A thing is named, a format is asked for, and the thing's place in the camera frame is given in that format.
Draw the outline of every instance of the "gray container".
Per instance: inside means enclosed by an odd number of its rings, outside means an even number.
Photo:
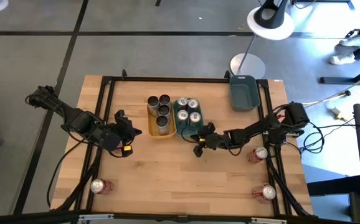
[[[260,105],[254,77],[237,75],[230,78],[231,105],[236,111],[249,111]]]

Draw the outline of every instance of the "wooden table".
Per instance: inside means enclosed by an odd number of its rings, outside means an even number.
[[[78,107],[94,111],[102,76],[86,76]],[[273,107],[288,103],[284,83],[269,80]],[[267,113],[264,94],[262,103]],[[194,145],[174,136],[153,139],[148,134],[146,102],[151,95],[167,94],[172,100],[182,96],[197,98],[201,104],[204,122],[213,122],[217,133],[226,129],[244,128],[258,121],[258,111],[235,112],[230,106],[229,85],[225,83],[127,82],[115,83],[110,122],[116,111],[123,109],[135,128],[143,131],[134,140],[134,153],[117,159],[103,151],[99,177],[113,182],[110,195],[96,195],[93,212],[232,215],[272,217],[271,203],[252,198],[253,187],[268,183],[265,161],[250,165],[245,155],[262,146],[257,136],[244,146],[240,156],[226,150],[204,150],[201,158],[193,153]],[[295,139],[288,141],[296,144]],[[69,138],[67,150],[76,142]],[[79,182],[86,144],[80,145],[64,159],[54,192],[52,208],[62,204]],[[298,151],[282,147],[283,166],[287,185],[306,211],[313,213],[305,176]],[[82,208],[88,192],[83,194]],[[277,186],[280,211],[284,206]]]

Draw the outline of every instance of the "white cable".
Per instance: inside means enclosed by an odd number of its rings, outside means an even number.
[[[349,86],[349,88],[345,89],[345,90],[343,91],[343,93],[344,93],[346,90],[350,90],[352,87],[354,87],[354,86],[356,86],[356,85],[358,85],[358,84],[360,84],[360,81],[358,81],[358,82],[356,82],[355,84]],[[334,95],[332,95],[332,96],[330,96],[330,97],[327,97],[327,98],[325,98],[325,99],[323,99],[323,100],[316,101],[316,102],[312,102],[311,105],[308,105],[308,106],[306,106],[305,108],[309,108],[309,107],[314,106],[314,105],[316,105],[316,104],[318,104],[318,103],[321,103],[321,102],[324,102],[324,101],[328,101],[328,100],[331,100],[331,99],[336,98],[336,97],[340,97],[339,95],[342,95],[342,93],[336,93],[336,94],[334,94]]]

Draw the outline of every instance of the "black cable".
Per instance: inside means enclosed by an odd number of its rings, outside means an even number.
[[[182,135],[183,132],[184,132],[184,130],[185,130],[185,128],[183,128],[183,129],[181,130],[180,135],[181,135],[181,137],[182,137],[186,142],[189,142],[189,143],[198,143],[198,142],[196,142],[196,141],[190,141],[190,140],[186,139],[186,138]]]
[[[303,141],[303,149],[301,150],[302,152],[303,151],[308,151],[308,152],[310,152],[310,153],[313,153],[313,154],[319,154],[319,153],[321,153],[322,152],[322,150],[323,150],[323,147],[324,147],[324,143],[325,143],[325,140],[324,140],[324,135],[323,135],[323,133],[321,132],[321,130],[320,130],[320,128],[319,127],[317,127],[315,124],[313,124],[312,122],[309,122],[311,125],[313,125],[313,127],[317,130],[317,132],[316,133],[311,133],[311,134],[309,134],[309,135],[307,135],[307,137],[305,138],[305,140]],[[319,141],[321,141],[321,146],[320,147],[317,147],[317,148],[315,148],[315,149],[310,149],[310,148],[308,148],[309,146],[306,146],[306,141],[307,141],[307,139],[310,137],[310,136],[312,136],[312,135],[314,135],[314,134],[319,134],[321,137],[319,138],[319,140],[317,140],[314,144],[316,144],[316,143],[318,143]]]
[[[323,127],[317,127],[317,126],[315,126],[313,123],[311,123],[311,124],[313,125],[313,127],[317,129],[317,132],[311,133],[311,134],[307,135],[307,137],[306,137],[305,140],[303,141],[303,147],[300,148],[300,151],[301,151],[301,152],[303,152],[303,151],[308,151],[308,152],[313,153],[313,154],[319,154],[319,153],[323,150],[323,147],[324,147],[324,138],[325,138],[326,136],[328,136],[329,134],[331,134],[332,132],[334,132],[335,130],[337,130],[337,129],[343,127],[343,126],[360,126],[360,124],[349,124],[349,122],[352,121],[353,119],[354,119],[354,118],[350,119],[349,121],[346,121],[344,124],[335,124],[335,125],[329,125],[329,126],[323,126]],[[330,127],[337,127],[337,128],[331,130],[328,134],[323,135],[323,133],[321,132],[321,128],[330,128]],[[317,141],[315,141],[315,142],[313,142],[313,143],[311,143],[311,144],[309,144],[309,145],[306,145],[307,139],[308,139],[310,136],[315,135],[315,134],[320,134],[321,137],[320,137]],[[317,144],[317,143],[320,142],[320,141],[321,141],[321,146],[320,146],[320,147],[317,147],[317,148],[314,148],[314,149],[311,149],[311,148],[310,148],[311,146],[314,146],[315,144]]]
[[[290,143],[290,142],[285,142],[285,143],[287,143],[287,144],[293,146],[294,148],[296,148],[296,149],[298,150],[298,152],[299,152],[300,159],[302,159],[302,152],[300,151],[300,149],[299,149],[298,146],[296,146],[296,145],[294,145],[294,144],[292,144],[292,143]]]
[[[252,136],[248,136],[248,134],[246,134],[246,135],[244,136],[243,140],[242,140],[242,143],[241,143],[241,146],[240,146],[240,150],[239,150],[237,153],[233,153],[233,152],[231,151],[231,149],[229,149],[230,154],[232,154],[233,156],[238,156],[239,154],[241,154],[242,148],[243,148],[244,145],[246,144],[245,141],[247,140],[247,138],[249,137],[249,139],[251,139],[251,138],[253,138],[253,137],[255,137],[255,136],[259,135],[259,134],[260,134],[260,133],[254,134],[254,135],[252,135]]]
[[[58,167],[60,166],[61,162],[63,161],[63,159],[65,159],[65,157],[70,153],[72,152],[76,147],[78,147],[79,145],[81,144],[81,142],[78,142],[76,143],[76,145],[74,145],[72,148],[70,148],[60,159],[60,161],[58,161],[58,164],[57,166],[55,167],[55,170],[54,170],[54,173],[53,173],[53,176],[51,177],[51,180],[50,180],[50,183],[49,183],[49,187],[47,188],[47,195],[46,195],[46,199],[47,199],[47,204],[50,208],[51,204],[50,204],[50,189],[51,189],[51,185],[53,184],[53,180],[54,180],[54,177],[57,173],[57,170],[58,170]]]
[[[246,140],[246,138],[247,138],[247,134],[244,136],[244,138],[242,139],[242,143],[241,143],[241,146],[240,146],[240,150],[237,152],[237,153],[233,153],[232,151],[231,151],[231,149],[229,149],[229,152],[230,152],[230,154],[231,155],[233,155],[233,156],[238,156],[239,154],[241,154],[241,151],[242,151],[242,148],[244,147],[244,145],[245,145],[245,140]]]
[[[122,157],[123,157],[123,156],[117,156],[117,155],[115,155],[114,153],[112,153],[112,152],[110,152],[110,151],[108,151],[108,153],[109,153],[111,156],[115,157],[115,158],[122,158]]]

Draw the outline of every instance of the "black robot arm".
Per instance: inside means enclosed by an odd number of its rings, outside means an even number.
[[[101,146],[108,152],[121,149],[123,157],[132,153],[132,150],[125,150],[124,146],[129,145],[135,136],[141,134],[139,129],[133,128],[123,110],[119,110],[115,114],[115,124],[105,124],[93,113],[72,108],[59,100],[51,86],[39,86],[33,94],[27,96],[26,103],[36,108],[53,110],[63,117],[64,123],[61,128],[70,135],[71,132],[79,134],[83,140],[78,141],[86,142],[85,140],[87,140],[87,142]]]
[[[209,123],[203,126],[198,134],[191,136],[199,144],[194,148],[197,157],[201,157],[204,148],[210,149],[239,149],[250,139],[262,133],[268,135],[271,145],[279,145],[285,141],[288,133],[301,134],[309,122],[309,118],[301,103],[289,103],[278,106],[272,113],[268,114],[264,119],[244,128],[231,129],[224,131],[224,134],[215,133],[215,126]]]

